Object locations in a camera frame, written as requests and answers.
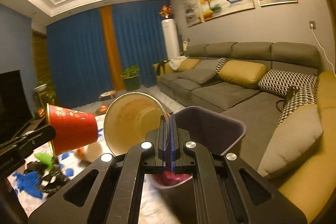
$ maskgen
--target white cable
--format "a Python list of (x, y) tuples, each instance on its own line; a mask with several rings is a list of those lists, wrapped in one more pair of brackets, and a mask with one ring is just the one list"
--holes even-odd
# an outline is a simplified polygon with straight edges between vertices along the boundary
[(314, 35), (314, 37), (315, 37), (317, 43), (319, 44), (319, 46), (321, 47), (321, 49), (323, 49), (323, 52), (324, 52), (324, 55), (325, 55), (326, 60), (327, 60), (327, 61), (330, 63), (330, 65), (333, 67), (334, 76), (335, 76), (335, 78), (336, 78), (336, 73), (335, 73), (335, 67), (334, 67), (334, 65), (329, 61), (329, 59), (328, 59), (328, 57), (327, 57), (327, 54), (326, 54), (326, 51), (324, 50), (324, 48), (323, 48), (323, 47), (321, 46), (321, 44), (319, 43), (319, 40), (317, 39), (317, 37), (316, 37), (316, 35), (315, 35), (314, 29), (311, 28), (311, 30), (312, 30), (312, 32), (313, 32), (313, 35)]

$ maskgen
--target gray sofa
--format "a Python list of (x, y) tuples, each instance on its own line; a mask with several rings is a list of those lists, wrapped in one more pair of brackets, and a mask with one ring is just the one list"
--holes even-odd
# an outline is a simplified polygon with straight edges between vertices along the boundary
[[(222, 42), (190, 46), (194, 59), (242, 60), (265, 64), (269, 69), (318, 75), (320, 55), (313, 45), (292, 42)], [(157, 83), (161, 91), (184, 106), (197, 105), (238, 119), (247, 126), (240, 157), (255, 170), (280, 118), (276, 102), (282, 98), (212, 79), (199, 85), (181, 79), (180, 72), (166, 73)]]

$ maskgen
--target wall outlet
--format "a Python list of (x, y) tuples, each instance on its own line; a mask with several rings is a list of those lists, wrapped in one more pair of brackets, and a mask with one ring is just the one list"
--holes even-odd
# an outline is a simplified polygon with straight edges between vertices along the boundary
[(316, 29), (316, 24), (314, 21), (309, 21), (309, 28), (310, 29)]

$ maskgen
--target black and white pillow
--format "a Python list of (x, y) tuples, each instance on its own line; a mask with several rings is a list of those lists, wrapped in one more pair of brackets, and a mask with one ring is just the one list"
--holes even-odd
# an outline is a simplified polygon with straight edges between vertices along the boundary
[(315, 90), (311, 85), (304, 85), (295, 93), (293, 98), (288, 101), (281, 113), (277, 127), (295, 110), (307, 104), (316, 104)]
[(315, 75), (272, 69), (261, 78), (258, 87), (261, 91), (285, 98), (290, 86), (300, 89), (305, 85), (309, 85), (315, 94), (318, 81), (319, 78)]
[(215, 69), (217, 73), (226, 63), (226, 58), (201, 60), (195, 69)]

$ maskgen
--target blue curtain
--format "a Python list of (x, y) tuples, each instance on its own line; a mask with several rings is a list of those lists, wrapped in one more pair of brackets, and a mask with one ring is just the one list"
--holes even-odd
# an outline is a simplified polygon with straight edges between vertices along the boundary
[(169, 0), (147, 0), (112, 5), (113, 25), (123, 69), (140, 68), (141, 84), (155, 85), (153, 64), (167, 59), (159, 12)]
[(88, 10), (47, 26), (48, 56), (62, 106), (74, 108), (112, 90), (99, 9)]

